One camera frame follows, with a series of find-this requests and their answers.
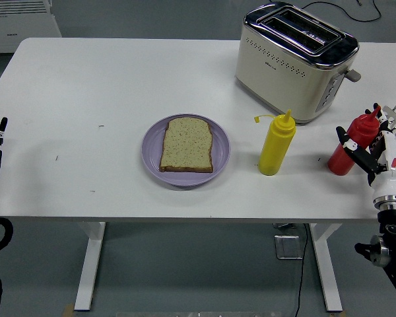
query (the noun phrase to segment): table leg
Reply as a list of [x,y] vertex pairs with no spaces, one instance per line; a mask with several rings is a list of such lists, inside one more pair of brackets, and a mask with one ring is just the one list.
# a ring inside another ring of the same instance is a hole
[[75,310],[90,310],[106,223],[78,223],[89,237]]
[[331,263],[327,239],[339,227],[340,223],[312,223],[311,236],[317,258],[318,272],[323,287],[325,307],[328,312],[341,312],[342,303],[337,288],[335,272]]

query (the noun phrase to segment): red squeeze bottle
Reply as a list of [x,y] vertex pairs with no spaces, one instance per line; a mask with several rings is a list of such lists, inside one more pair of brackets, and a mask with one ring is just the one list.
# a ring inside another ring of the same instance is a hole
[[[364,149],[374,140],[378,134],[380,123],[376,118],[380,110],[378,106],[371,114],[362,114],[357,117],[346,132],[349,137]],[[327,163],[330,171],[336,175],[346,175],[354,166],[355,162],[345,153],[343,146],[339,144]]]

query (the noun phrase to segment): toaster lever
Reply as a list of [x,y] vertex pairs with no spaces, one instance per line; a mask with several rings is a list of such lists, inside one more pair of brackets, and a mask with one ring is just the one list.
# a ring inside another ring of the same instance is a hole
[[355,71],[354,69],[351,69],[346,73],[345,77],[350,81],[352,81],[353,83],[356,83],[361,79],[361,74]]

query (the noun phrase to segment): table top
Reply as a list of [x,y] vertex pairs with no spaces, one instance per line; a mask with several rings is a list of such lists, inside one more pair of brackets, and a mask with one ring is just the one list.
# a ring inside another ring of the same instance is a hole
[[[333,105],[297,132],[278,174],[257,162],[270,118],[235,78],[239,41],[32,38],[0,78],[9,123],[0,171],[0,216],[74,221],[376,221],[372,188],[357,166],[336,176],[327,161],[347,128],[378,102],[396,105],[396,44],[361,43]],[[211,181],[179,188],[141,158],[145,133],[174,114],[212,119],[230,160]]]

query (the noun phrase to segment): bread slice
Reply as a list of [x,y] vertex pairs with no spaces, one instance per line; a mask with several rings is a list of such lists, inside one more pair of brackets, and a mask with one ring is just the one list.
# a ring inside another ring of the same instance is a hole
[[210,125],[199,118],[182,117],[168,122],[160,159],[161,172],[212,173]]

